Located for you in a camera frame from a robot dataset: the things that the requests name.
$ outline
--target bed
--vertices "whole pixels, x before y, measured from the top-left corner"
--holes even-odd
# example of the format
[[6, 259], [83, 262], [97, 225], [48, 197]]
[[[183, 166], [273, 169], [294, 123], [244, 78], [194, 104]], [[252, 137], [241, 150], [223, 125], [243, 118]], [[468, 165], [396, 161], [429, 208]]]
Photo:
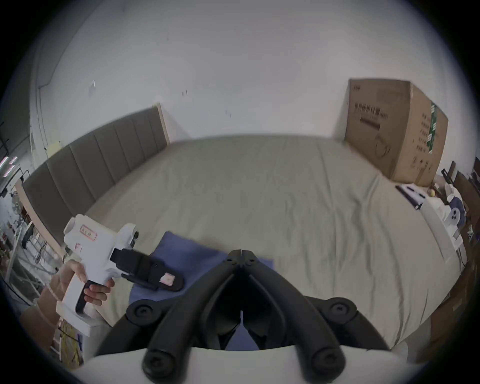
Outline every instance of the bed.
[[[86, 213], [151, 253], [166, 231], [225, 252], [248, 249], [304, 295], [352, 300], [390, 347], [446, 297], [461, 272], [392, 182], [345, 144], [243, 136], [171, 144]], [[98, 308], [114, 325], [132, 283]]]

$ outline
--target led light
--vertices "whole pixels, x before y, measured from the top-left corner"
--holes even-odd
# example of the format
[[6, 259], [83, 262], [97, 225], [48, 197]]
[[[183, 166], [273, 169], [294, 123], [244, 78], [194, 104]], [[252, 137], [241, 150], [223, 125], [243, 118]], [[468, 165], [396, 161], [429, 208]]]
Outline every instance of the led light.
[[3, 164], [5, 164], [5, 163], [7, 162], [7, 160], [8, 160], [8, 157], [5, 156], [5, 157], [3, 158], [3, 160], [1, 161], [1, 163], [0, 163], [0, 169], [3, 167]]
[[15, 164], [12, 165], [10, 168], [8, 168], [7, 173], [5, 173], [5, 174], [3, 175], [3, 177], [7, 177], [7, 176], [10, 174], [10, 172], [12, 172], [12, 170], [13, 170], [14, 168], [15, 168]]

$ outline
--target bracelet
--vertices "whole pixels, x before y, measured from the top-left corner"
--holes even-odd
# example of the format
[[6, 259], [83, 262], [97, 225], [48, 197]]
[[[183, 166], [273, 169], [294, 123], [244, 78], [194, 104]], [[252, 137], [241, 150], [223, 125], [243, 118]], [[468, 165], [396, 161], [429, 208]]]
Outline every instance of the bracelet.
[[52, 288], [52, 286], [50, 285], [50, 283], [51, 283], [51, 281], [49, 281], [48, 284], [47, 284], [48, 290], [50, 291], [50, 293], [52, 294], [52, 296], [55, 298], [56, 301], [61, 301], [61, 300], [59, 299], [59, 297], [56, 295], [56, 293], [53, 291], [53, 288]]
[[51, 328], [53, 329], [57, 329], [57, 326], [55, 324], [53, 324], [49, 319], [47, 319], [47, 317], [43, 314], [42, 310], [40, 309], [40, 307], [38, 306], [38, 303], [37, 303], [37, 300], [38, 299], [35, 299], [34, 300], [34, 307], [36, 308], [36, 311], [38, 312], [38, 314], [40, 315], [40, 317], [42, 318], [42, 320], [48, 324]]

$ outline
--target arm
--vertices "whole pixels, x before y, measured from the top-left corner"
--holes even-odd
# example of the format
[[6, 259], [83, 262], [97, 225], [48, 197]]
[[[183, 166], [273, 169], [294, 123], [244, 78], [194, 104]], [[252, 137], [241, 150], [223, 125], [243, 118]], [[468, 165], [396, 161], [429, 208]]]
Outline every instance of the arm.
[[[87, 282], [85, 270], [82, 264], [70, 260], [58, 273], [52, 277], [50, 286], [55, 295], [62, 300], [68, 284], [73, 275], [77, 274], [81, 281]], [[115, 285], [113, 280], [107, 282], [107, 286], [91, 285], [85, 290], [85, 301], [94, 305], [102, 305], [107, 299], [107, 293]], [[57, 299], [50, 290], [45, 287], [40, 298], [35, 304], [36, 308], [30, 307], [20, 316], [20, 324], [31, 338], [43, 349], [48, 350], [52, 344], [60, 316], [56, 312]]]

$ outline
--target white handheld device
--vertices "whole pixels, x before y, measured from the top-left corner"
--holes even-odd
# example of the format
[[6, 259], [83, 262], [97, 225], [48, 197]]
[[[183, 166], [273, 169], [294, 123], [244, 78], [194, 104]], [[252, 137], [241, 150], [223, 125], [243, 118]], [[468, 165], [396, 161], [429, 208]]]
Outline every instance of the white handheld device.
[[87, 283], [74, 275], [62, 301], [57, 302], [57, 313], [85, 336], [92, 328], [101, 325], [84, 313], [86, 301], [84, 289], [91, 284], [105, 285], [113, 277], [120, 277], [122, 271], [110, 260], [115, 249], [131, 250], [138, 232], [134, 224], [126, 224], [115, 233], [84, 215], [72, 217], [63, 231], [65, 244], [82, 258]]

